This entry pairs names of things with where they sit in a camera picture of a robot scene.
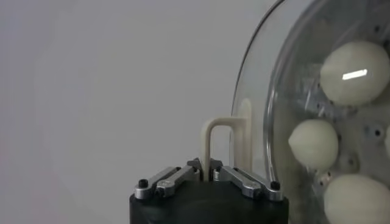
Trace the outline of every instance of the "gray background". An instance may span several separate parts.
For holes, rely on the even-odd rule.
[[[127,223],[137,179],[228,116],[273,0],[2,0],[0,223]],[[228,131],[213,157],[229,160]]]

